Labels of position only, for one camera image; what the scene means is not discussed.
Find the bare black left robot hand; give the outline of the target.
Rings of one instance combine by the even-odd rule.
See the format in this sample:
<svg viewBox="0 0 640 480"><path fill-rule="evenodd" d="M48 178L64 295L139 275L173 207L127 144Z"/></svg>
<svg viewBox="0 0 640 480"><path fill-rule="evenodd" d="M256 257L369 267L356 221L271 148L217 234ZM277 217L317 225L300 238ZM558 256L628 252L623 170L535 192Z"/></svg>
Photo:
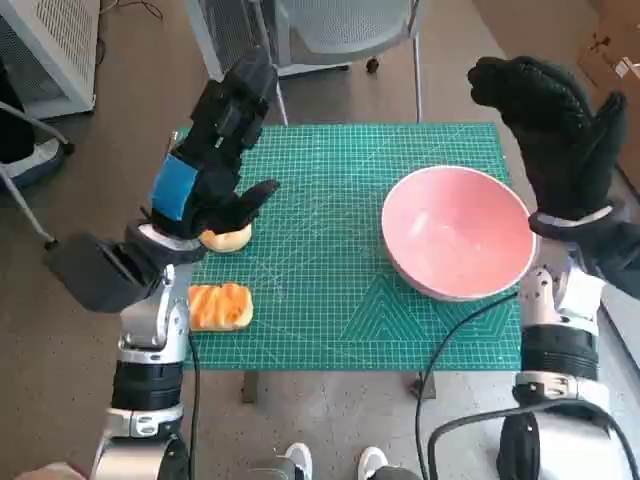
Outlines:
<svg viewBox="0 0 640 480"><path fill-rule="evenodd" d="M185 138L167 153L151 192L150 223L161 232L191 240L205 230L239 231L251 224L279 188L274 179L236 192L242 155L257 143L277 72L256 47L222 81L206 84Z"/></svg>

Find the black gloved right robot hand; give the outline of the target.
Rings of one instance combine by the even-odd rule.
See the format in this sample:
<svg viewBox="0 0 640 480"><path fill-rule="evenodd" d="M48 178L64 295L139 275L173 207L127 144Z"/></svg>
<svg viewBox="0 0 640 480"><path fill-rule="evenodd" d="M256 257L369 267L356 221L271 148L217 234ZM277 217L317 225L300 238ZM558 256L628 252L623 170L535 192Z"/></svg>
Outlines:
<svg viewBox="0 0 640 480"><path fill-rule="evenodd" d="M592 110L572 75L529 56L482 57L467 78L473 101L496 109L515 137L538 212L577 221L607 206L626 138L623 93Z"/></svg>

